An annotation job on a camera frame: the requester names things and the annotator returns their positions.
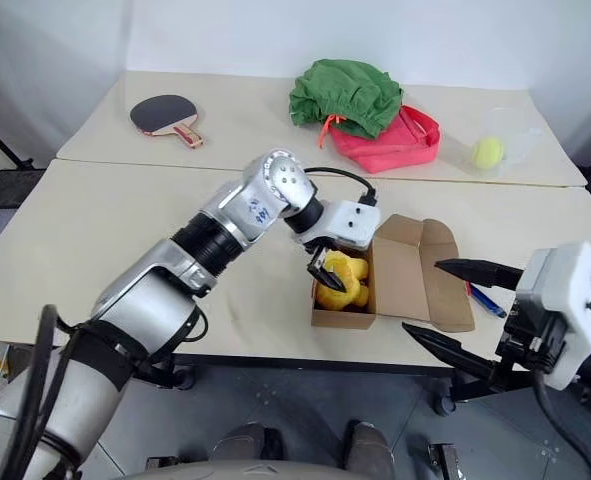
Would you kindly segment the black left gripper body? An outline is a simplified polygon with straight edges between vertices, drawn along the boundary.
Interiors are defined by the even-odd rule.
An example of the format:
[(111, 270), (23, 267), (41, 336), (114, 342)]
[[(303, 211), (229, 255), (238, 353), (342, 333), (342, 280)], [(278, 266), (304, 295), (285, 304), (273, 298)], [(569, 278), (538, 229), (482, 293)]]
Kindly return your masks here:
[(310, 255), (309, 264), (323, 266), (326, 257), (341, 248), (332, 238), (316, 238), (304, 244), (305, 251)]

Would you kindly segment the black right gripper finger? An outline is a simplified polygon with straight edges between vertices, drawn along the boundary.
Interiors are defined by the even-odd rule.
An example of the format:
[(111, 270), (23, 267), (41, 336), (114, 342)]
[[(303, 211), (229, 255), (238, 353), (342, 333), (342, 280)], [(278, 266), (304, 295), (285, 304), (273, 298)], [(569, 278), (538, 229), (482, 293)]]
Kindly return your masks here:
[(477, 259), (445, 259), (437, 261), (434, 266), (475, 285), (510, 291), (516, 290), (524, 273), (522, 269)]
[(466, 351), (461, 343), (444, 334), (403, 322), (402, 328), (441, 362), (454, 368), (452, 400), (471, 400), (513, 389), (503, 366)]

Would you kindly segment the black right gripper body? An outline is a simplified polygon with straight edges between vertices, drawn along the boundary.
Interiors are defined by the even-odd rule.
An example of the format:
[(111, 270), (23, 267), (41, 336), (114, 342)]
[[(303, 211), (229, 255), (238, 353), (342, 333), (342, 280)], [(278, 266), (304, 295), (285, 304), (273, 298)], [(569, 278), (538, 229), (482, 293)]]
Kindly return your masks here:
[(546, 383), (566, 346), (568, 322), (563, 313), (546, 309), (541, 300), (517, 293), (506, 318), (495, 353), (501, 358), (495, 370), (498, 383), (527, 383), (525, 373), (514, 372), (519, 365), (539, 372)]

